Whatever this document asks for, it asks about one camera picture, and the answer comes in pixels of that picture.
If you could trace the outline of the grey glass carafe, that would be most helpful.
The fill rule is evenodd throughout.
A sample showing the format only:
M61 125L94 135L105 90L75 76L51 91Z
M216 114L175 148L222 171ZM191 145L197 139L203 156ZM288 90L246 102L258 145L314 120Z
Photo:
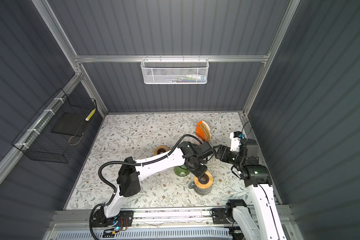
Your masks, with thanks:
M213 185L212 182L207 183L207 184L201 184L199 182L192 182L192 183L189 183L188 187L189 187L189 189L194 190L197 194L204 196L211 192L212 185Z

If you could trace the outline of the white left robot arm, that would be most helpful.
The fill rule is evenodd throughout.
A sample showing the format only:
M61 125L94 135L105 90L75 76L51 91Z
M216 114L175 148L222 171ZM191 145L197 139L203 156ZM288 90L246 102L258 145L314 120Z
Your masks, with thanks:
M107 219L118 216L127 198L140 192L141 182L156 173L185 166L200 179L207 172L206 162L212 154L213 147L208 142L200 145L181 142L171 150L150 158L134 160L129 157L123 162L111 161L103 164L98 170L99 178L113 190L110 200L103 207L104 216ZM102 174L103 169L110 165L121 165L115 185Z

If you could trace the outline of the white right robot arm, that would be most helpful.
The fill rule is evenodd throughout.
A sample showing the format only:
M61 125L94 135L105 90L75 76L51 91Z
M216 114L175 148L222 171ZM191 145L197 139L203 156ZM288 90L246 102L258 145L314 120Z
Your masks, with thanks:
M245 240L285 240L282 223L277 212L273 182L267 167L260 164L258 144L253 139L234 138L231 146L215 146L215 158L231 164L231 172L243 180L255 208L255 222L244 200L228 200L225 212L216 215L238 224Z

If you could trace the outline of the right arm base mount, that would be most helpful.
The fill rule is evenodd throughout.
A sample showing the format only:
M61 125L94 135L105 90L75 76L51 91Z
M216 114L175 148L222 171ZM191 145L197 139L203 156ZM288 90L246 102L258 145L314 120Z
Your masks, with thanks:
M233 209L236 207L247 207L244 200L228 200L224 208L212 208L210 215L215 225L233 223Z

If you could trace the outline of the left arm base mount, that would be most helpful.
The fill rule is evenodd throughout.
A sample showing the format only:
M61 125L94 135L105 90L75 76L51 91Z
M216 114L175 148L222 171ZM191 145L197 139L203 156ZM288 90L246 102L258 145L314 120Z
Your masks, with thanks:
M90 223L94 228L130 227L134 218L134 211L121 211L116 217L106 218L102 209L96 210Z

